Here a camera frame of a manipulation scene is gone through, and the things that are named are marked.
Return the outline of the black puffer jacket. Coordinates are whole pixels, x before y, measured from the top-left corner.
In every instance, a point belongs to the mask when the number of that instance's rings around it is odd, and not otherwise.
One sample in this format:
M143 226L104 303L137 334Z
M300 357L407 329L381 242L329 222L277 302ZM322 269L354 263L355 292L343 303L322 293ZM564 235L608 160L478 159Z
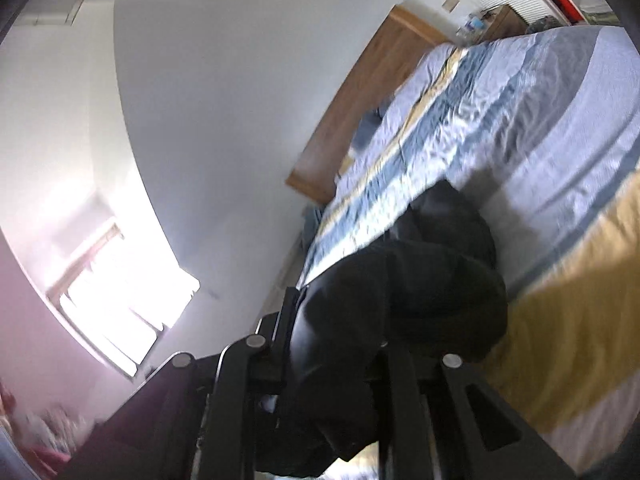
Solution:
M256 467L317 477L378 437L371 387L386 344L484 359L506 332L506 285L488 224L438 181L365 248L300 294L285 385L256 425Z

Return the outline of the dark cloth beside bed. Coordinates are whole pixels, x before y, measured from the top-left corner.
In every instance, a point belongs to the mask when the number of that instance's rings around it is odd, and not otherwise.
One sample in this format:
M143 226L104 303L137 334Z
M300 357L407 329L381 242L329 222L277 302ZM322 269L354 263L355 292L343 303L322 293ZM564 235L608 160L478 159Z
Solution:
M303 212L303 227L300 233L300 244L303 252L306 254L317 235L319 226L322 221L323 207L307 206Z

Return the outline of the bright window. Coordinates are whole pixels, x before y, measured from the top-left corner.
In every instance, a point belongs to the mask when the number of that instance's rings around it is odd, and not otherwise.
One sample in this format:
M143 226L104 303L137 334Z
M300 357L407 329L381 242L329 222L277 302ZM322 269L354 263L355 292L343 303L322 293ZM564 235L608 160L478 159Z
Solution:
M112 222L47 290L47 300L82 342L131 380L199 289L174 258Z

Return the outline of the blue grey pillow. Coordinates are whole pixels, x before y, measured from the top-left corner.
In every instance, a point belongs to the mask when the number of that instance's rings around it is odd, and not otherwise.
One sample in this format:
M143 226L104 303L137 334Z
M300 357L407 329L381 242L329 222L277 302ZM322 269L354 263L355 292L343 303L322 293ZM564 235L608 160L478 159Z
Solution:
M350 141L349 151L352 154L360 155L368 147L376 130L382 124L389 106L389 102L383 102L378 107L368 110L362 115Z

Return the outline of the wooden headboard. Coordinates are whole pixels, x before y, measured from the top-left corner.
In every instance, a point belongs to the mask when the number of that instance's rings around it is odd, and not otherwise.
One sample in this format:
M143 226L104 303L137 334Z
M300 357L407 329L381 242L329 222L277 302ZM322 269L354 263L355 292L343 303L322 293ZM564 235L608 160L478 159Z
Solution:
M446 41L422 18L394 6L337 90L285 184L317 204L333 200L334 178L363 114L391 96L422 56Z

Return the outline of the striped duvet cover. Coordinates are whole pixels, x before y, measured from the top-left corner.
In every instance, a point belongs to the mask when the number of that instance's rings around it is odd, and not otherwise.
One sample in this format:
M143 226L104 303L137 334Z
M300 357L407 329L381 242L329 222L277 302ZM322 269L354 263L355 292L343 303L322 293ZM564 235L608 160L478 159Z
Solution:
M583 474L639 414L639 52L574 26L424 55L338 180L300 281L445 179L494 237L510 301L488 382Z

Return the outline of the items on nightstand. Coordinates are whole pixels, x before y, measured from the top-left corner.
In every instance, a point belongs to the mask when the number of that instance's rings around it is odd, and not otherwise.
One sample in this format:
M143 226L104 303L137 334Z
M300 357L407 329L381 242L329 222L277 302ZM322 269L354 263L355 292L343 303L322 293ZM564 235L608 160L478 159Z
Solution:
M492 23L492 11L471 13L457 30L457 37L467 44L476 44L483 39Z

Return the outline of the wooden nightstand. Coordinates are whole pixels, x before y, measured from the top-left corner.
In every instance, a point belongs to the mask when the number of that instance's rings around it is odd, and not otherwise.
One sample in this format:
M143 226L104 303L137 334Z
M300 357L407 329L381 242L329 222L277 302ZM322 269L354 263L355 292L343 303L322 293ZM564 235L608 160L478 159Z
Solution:
M500 4L483 10L480 14L485 25L476 44L498 39L522 36L526 33L528 23L508 4Z

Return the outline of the wall socket plate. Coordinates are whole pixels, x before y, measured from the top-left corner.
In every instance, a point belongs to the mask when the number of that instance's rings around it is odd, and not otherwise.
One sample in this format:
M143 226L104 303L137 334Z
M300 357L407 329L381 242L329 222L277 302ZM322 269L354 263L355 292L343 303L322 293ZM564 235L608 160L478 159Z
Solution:
M448 12L451 13L459 4L460 0L445 0L442 3L442 8Z

